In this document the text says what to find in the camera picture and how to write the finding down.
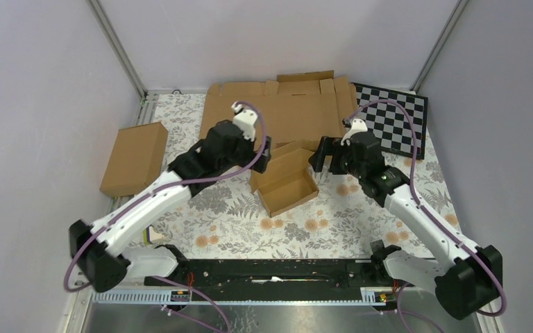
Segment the black and white checkerboard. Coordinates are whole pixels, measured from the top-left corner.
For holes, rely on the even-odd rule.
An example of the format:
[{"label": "black and white checkerboard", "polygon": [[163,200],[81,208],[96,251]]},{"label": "black and white checkerboard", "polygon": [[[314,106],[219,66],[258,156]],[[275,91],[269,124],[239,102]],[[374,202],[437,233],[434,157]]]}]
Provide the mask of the black and white checkerboard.
[{"label": "black and white checkerboard", "polygon": [[[355,83],[357,88],[357,104],[367,104],[369,101],[378,99],[391,99],[401,104],[412,116],[414,132],[418,139],[418,153],[416,158],[423,160],[426,144],[426,119],[428,115],[428,98],[394,90],[371,87]],[[381,147],[384,151],[412,156],[412,133],[409,130],[407,119],[396,106],[379,103],[368,107],[366,114],[361,112],[360,118],[364,119],[369,130],[381,139]]]}]

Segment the lavender wall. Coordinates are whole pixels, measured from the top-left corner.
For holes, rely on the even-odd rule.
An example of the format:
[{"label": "lavender wall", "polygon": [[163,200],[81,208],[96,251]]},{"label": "lavender wall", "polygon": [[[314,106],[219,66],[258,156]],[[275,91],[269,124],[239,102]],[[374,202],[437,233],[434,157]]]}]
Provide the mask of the lavender wall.
[{"label": "lavender wall", "polygon": [[102,0],[149,89],[335,69],[414,83],[456,0]]},{"label": "lavender wall", "polygon": [[503,254],[505,331],[533,332],[533,1],[472,1],[421,93],[463,230]]},{"label": "lavender wall", "polygon": [[85,1],[0,0],[0,332],[55,332],[67,228],[138,97]]}]

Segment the gray leaf pattern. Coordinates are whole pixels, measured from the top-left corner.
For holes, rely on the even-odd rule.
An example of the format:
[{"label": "gray leaf pattern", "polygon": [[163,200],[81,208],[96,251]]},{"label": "gray leaf pattern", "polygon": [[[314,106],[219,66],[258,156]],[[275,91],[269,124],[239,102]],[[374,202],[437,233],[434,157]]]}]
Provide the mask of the gray leaf pattern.
[{"label": "gray leaf pattern", "polygon": [[[169,131],[163,165],[198,141],[204,102],[204,94],[160,96],[153,121],[162,122]],[[411,159],[383,155],[387,164],[409,174]],[[326,171],[314,175],[310,170],[320,189],[317,198],[273,218],[258,195],[250,192],[249,173],[243,173],[165,212],[153,227],[164,236],[161,244],[174,244],[191,258],[368,257],[369,244],[378,239],[419,257],[432,256],[406,221],[399,221],[367,198],[356,179]],[[422,197],[458,229],[430,134],[426,158],[416,162],[414,183]],[[130,246],[146,245],[138,237]]]}]

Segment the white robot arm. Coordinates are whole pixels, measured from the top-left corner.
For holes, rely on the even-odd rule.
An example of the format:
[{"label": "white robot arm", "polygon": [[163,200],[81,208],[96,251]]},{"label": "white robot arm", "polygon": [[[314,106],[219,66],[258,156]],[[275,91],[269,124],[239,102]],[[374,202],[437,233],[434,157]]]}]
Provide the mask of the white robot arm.
[{"label": "white robot arm", "polygon": [[[479,247],[451,227],[417,191],[414,198],[410,179],[399,169],[385,165],[380,140],[368,131],[363,120],[355,118],[345,126],[348,132],[344,137],[321,138],[317,152],[310,158],[314,171],[321,172],[324,158],[331,155],[329,172],[356,177],[363,192],[403,221],[436,259],[414,257],[397,246],[373,249],[371,260],[377,264],[380,279],[403,280],[434,293],[444,309],[457,319],[496,299],[499,293],[495,284],[463,247],[471,249],[499,283],[501,254],[493,246]],[[456,235],[459,242],[447,237],[447,232]]]},{"label": "white robot arm", "polygon": [[[96,291],[108,291],[124,278],[168,276],[177,268],[178,258],[168,248],[127,248],[128,243],[164,212],[215,183],[192,180],[215,180],[232,167],[247,165],[257,158],[253,151],[257,114],[236,103],[233,108],[233,121],[218,123],[205,139],[179,155],[150,187],[123,207],[91,226],[79,220],[70,227],[71,256]],[[252,166],[258,172],[264,172],[270,160],[270,138],[265,145]],[[379,139],[361,119],[353,119],[343,138],[322,137],[310,158],[315,172],[322,171],[327,155],[332,156],[329,172],[356,177],[363,192],[406,223],[436,259],[417,258],[397,246],[373,249],[371,263],[378,282],[397,279],[434,293],[443,308],[458,319],[499,296],[489,277],[461,246],[472,249],[500,282],[501,254],[493,246],[479,247],[438,218],[441,228],[457,235],[459,243],[455,243],[429,220],[421,206],[434,216],[439,214],[417,192],[414,200],[406,175],[385,165]]]},{"label": "white robot arm", "polygon": [[[205,139],[179,155],[152,185],[124,206],[92,225],[81,220],[71,225],[71,256],[96,291],[107,291],[124,278],[169,275],[177,267],[177,259],[170,250],[127,248],[129,242],[164,212],[176,209],[213,185],[227,170],[244,167],[252,160],[256,160],[252,170],[260,173],[266,170],[270,137],[265,137],[260,156],[253,151],[257,113],[238,103],[232,108],[235,113],[232,121],[216,124]],[[196,182],[208,178],[214,181]]]}]

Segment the flattened cardboard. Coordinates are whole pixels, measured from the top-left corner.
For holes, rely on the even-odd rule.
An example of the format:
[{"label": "flattened cardboard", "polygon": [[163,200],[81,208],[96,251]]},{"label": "flattened cardboard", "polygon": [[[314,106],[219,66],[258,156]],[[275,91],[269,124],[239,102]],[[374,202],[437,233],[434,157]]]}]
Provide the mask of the flattened cardboard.
[{"label": "flattened cardboard", "polygon": [[[357,109],[356,88],[334,71],[279,75],[265,82],[213,84],[205,97],[200,138],[218,121],[232,119],[230,106],[247,101],[263,114],[266,131],[273,143],[302,141],[315,151],[323,135],[342,137],[341,120]],[[256,146],[262,129],[257,126]]]},{"label": "flattened cardboard", "polygon": [[264,173],[252,172],[251,191],[258,190],[262,205],[270,217],[318,196],[316,182],[307,171],[311,152],[301,142],[292,142],[271,152]]},{"label": "flattened cardboard", "polygon": [[168,131],[161,123],[117,133],[100,190],[110,197],[138,194],[160,175]]}]

